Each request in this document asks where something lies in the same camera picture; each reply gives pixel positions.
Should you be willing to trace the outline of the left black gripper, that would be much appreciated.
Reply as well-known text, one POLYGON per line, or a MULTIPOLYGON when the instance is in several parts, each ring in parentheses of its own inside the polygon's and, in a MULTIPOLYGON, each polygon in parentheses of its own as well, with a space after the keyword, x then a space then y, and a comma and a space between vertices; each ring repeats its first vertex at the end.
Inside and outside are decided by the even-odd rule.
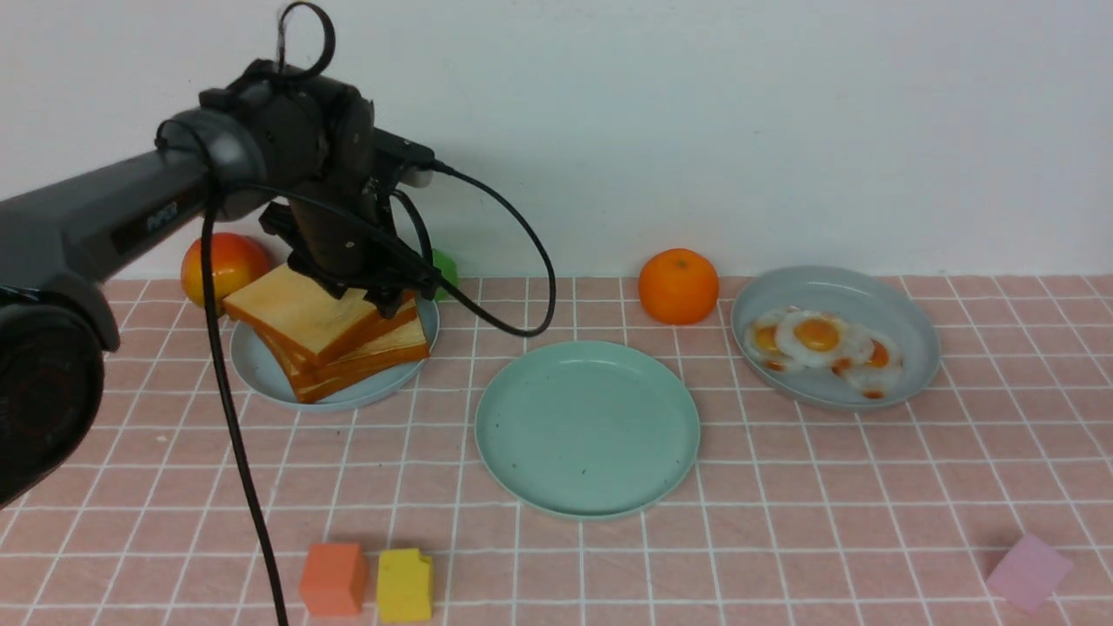
POLYGON ((357 87, 255 60, 225 88, 225 110, 266 159, 257 189, 289 202, 270 203, 262 226, 290 246, 290 268, 333 297, 365 290, 387 314, 405 296, 437 293, 429 229, 404 185, 372 180, 375 107, 357 87))

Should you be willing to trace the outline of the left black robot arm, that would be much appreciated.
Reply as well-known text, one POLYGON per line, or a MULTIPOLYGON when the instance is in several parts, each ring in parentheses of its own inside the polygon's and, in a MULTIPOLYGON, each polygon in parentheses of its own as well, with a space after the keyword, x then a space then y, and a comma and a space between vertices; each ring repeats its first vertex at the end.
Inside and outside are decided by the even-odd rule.
POLYGON ((160 123, 155 149, 3 200, 4 506, 40 483, 88 436, 104 356, 120 346, 104 283, 215 209, 262 209, 290 267, 329 296, 387 314, 432 296, 437 270, 395 229, 390 199, 435 167, 420 143, 378 130, 357 87, 317 70, 254 61, 193 110, 160 123))

